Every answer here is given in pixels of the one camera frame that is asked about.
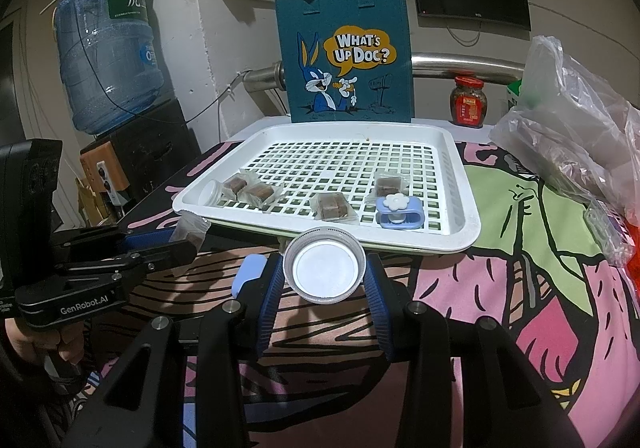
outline teal tote bag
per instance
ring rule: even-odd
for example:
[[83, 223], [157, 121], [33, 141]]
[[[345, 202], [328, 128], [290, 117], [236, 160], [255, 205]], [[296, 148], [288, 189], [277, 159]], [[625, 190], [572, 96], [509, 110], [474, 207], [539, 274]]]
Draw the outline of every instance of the teal tote bag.
[[406, 0], [276, 0], [291, 120], [414, 114]]

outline yellow speech bubble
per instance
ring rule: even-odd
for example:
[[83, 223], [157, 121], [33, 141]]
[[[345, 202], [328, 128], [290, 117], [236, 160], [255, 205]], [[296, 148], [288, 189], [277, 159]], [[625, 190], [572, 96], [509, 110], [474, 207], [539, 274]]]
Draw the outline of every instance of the yellow speech bubble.
[[355, 25], [339, 27], [331, 38], [324, 41], [323, 47], [329, 62], [340, 68], [338, 78], [352, 68], [373, 69], [388, 65], [398, 56], [386, 32]]

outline silver pipe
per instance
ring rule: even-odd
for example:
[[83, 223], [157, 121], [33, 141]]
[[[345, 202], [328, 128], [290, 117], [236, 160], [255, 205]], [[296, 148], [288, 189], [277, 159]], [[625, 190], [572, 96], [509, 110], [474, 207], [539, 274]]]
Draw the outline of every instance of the silver pipe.
[[[446, 53], [412, 53], [412, 69], [416, 78], [448, 78], [473, 76], [486, 83], [509, 85], [522, 79], [524, 64], [485, 58]], [[244, 88], [247, 92], [266, 91], [268, 89], [286, 90], [282, 62], [244, 75]]]

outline metal bolt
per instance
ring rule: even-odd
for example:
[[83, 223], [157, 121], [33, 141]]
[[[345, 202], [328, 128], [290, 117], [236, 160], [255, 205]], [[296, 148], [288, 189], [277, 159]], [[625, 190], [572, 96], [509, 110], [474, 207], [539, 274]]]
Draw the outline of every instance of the metal bolt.
[[152, 322], [151, 326], [160, 331], [169, 325], [169, 319], [166, 316], [156, 316]]
[[240, 309], [240, 302], [238, 300], [227, 300], [222, 304], [222, 310], [225, 313], [235, 313]]
[[412, 314], [423, 314], [427, 311], [427, 304], [419, 300], [413, 300], [406, 305], [407, 310]]
[[496, 322], [490, 316], [482, 316], [478, 320], [478, 323], [480, 324], [482, 329], [486, 329], [487, 331], [493, 331], [498, 326], [498, 322]]

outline human hand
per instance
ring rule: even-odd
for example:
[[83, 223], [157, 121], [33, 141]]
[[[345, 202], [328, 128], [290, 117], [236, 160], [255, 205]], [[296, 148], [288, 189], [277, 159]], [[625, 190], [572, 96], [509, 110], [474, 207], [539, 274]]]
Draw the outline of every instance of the human hand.
[[9, 318], [4, 321], [4, 328], [16, 354], [30, 364], [42, 364], [38, 349], [57, 351], [60, 358], [73, 365], [77, 365], [84, 356], [82, 322], [66, 325], [59, 331], [37, 332], [22, 318]]

